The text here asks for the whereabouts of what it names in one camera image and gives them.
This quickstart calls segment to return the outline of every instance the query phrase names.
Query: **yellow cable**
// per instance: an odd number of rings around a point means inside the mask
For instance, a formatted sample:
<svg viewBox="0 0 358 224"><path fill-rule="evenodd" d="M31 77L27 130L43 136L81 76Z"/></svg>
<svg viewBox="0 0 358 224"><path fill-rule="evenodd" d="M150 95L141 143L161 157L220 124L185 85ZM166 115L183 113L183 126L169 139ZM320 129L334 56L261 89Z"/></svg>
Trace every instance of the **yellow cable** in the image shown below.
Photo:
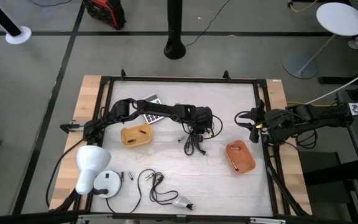
<svg viewBox="0 0 358 224"><path fill-rule="evenodd" d="M287 101L287 103L288 104L298 104L298 105L304 104L304 103L296 102L296 101ZM313 106L330 106L330 105L313 105Z"/></svg>
<svg viewBox="0 0 358 224"><path fill-rule="evenodd" d="M301 11L304 11L304 10L308 9L310 6L312 6L312 5L313 5L314 3L316 3L316 2L317 2L317 0L314 0L314 2L312 2L310 5L304 7L303 9L299 9L299 10L294 9L294 8L292 7L292 4L290 4L290 7L291 7L292 11L294 11L294 12L301 12Z"/></svg>

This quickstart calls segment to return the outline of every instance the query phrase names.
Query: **white table surface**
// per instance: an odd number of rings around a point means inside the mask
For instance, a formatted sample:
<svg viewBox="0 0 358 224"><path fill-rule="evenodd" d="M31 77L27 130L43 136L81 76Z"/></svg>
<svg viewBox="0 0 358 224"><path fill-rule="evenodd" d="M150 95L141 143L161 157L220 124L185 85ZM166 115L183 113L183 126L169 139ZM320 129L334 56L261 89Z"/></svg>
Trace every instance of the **white table surface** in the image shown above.
<svg viewBox="0 0 358 224"><path fill-rule="evenodd" d="M328 31L341 36L358 35L358 10L347 4L331 2L320 6L316 17Z"/></svg>
<svg viewBox="0 0 358 224"><path fill-rule="evenodd" d="M201 143L208 152L203 156L197 150L192 156L183 152L184 141L177 139L185 135L182 126L169 118L151 124L151 143L126 148L121 143L120 131L145 122L140 116L125 124L114 124L106 129L103 147L111 153L107 169L130 171L134 181L126 175L120 192L109 199L115 212L130 212L139 199L137 178L148 168L162 172L165 176L158 190L177 190L196 206L194 210L159 205L151 202L150 181L140 179L142 201L134 213L189 214L189 215L231 215L231 216L272 216L272 206L267 185L265 162L261 143L249 141L249 131L234 123L234 115L255 106L254 87L251 84L232 83L179 83L179 82L114 82L111 105L117 100L133 98L140 100L152 93L158 94L166 105L175 103L208 106L214 115L224 123L222 133L214 139ZM214 119L215 132L220 128ZM226 145L243 140L256 162L256 168L246 174L236 174L230 167L224 153ZM93 212L108 212L106 201L93 197Z"/></svg>

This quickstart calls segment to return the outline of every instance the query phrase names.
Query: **black floor stripe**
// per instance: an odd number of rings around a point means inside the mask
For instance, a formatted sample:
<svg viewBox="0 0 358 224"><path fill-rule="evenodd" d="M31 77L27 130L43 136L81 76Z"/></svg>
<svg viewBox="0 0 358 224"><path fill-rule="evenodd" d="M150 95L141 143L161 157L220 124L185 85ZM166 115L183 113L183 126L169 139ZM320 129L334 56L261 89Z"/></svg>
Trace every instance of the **black floor stripe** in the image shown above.
<svg viewBox="0 0 358 224"><path fill-rule="evenodd" d="M57 97L59 95L60 87L62 85L62 81L65 76L65 72L66 72L68 61L70 59L71 51L73 50L73 46L74 46L74 42L75 42L75 38L76 38L75 34L78 31L78 28L80 27L80 22L82 20L83 14L84 14L84 9L85 9L84 6L81 5L80 11L78 12L78 15L77 15L77 18L75 21L72 35L70 36L70 40L68 41L66 52L65 52L63 60L62 60L62 65L60 66L59 73L56 78L55 86L52 89L52 94L49 99L46 112L42 119L42 123L41 123L40 129L38 131L38 135L35 139L35 142L34 142L34 145L32 148L30 162L27 167L19 194L17 196L15 206L13 208L13 213L12 213L13 215L19 215L22 212L22 209L23 209L23 206L25 203L25 198L29 191L29 188L31 185L31 180L33 178L34 171L37 166L37 162L38 162L38 159L39 159L39 156L41 153L42 144L44 143L44 140L45 140L45 137L47 134L47 130L48 130L48 126L49 126L50 120L52 118L53 109L55 108L55 104L56 104Z"/></svg>
<svg viewBox="0 0 358 224"><path fill-rule="evenodd" d="M34 31L33 36L71 36L71 31ZM202 31L183 31L182 36L198 36ZM79 31L78 36L167 36L167 31ZM204 36L237 36L237 37L329 37L330 32L230 32L209 31Z"/></svg>

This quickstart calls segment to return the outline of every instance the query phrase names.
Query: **white lamp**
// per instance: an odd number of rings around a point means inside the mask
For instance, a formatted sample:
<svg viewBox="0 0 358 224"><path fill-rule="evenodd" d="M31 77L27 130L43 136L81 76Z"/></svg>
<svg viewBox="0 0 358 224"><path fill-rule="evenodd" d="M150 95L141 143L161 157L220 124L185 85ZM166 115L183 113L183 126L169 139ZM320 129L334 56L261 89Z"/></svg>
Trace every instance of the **white lamp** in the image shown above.
<svg viewBox="0 0 358 224"><path fill-rule="evenodd" d="M86 195L93 189L96 176L104 170L111 159L110 152L98 146L81 146L77 152L77 167L80 170L75 190Z"/></svg>

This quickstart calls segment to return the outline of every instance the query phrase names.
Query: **wooden table frame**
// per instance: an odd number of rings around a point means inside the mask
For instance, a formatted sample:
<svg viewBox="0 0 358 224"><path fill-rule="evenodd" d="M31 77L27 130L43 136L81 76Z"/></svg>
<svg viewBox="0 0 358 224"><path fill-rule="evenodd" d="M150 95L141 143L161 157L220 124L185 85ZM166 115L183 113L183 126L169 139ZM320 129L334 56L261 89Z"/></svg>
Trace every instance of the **wooden table frame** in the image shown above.
<svg viewBox="0 0 358 224"><path fill-rule="evenodd" d="M84 76L73 115L74 121L88 121L91 119L97 119L100 108L109 108L110 102L107 99L111 98L112 93L112 85L110 85L109 83L110 78L111 77L102 77L96 75ZM131 80L132 78L135 77L125 77L125 80ZM136 77L136 79L144 79L145 81L147 81L148 78ZM218 82L222 82L222 80L224 79L222 78L213 80L220 80ZM257 80L257 83L260 87L259 92L255 92L255 96L259 95L259 97L263 99L264 102L266 102L267 107L271 107L271 109L284 109L284 107L287 106L287 101L285 99L284 89L281 80ZM78 142L82 138L82 135L82 131L70 132L67 137L65 151L72 145L74 145L74 143ZM294 139L288 139L287 141L289 143L295 144ZM83 146L85 144L87 143L81 143L74 150L68 153L65 158L63 158L58 171L52 200L50 202L50 209L56 208L61 205L64 199L75 188L76 180L79 175L79 170L77 169L75 160L76 152L80 146ZM298 151L292 146L284 144L280 146L279 151L276 149L275 152L278 152L277 156L270 158L270 160L276 168L276 164L281 164L280 166L278 166L278 169L276 169L278 174L281 175L285 180L285 184L295 198L295 200L306 212L311 214L310 202L306 191L305 181L303 179L303 172L300 164ZM269 149L269 154L273 153L273 149ZM282 200L282 195L275 183L274 186L274 188L271 187L270 189L273 214L277 213L294 215L293 211L288 208L288 204L286 203L286 201ZM79 198L70 207L70 210L89 210L92 201L91 197L92 196Z"/></svg>

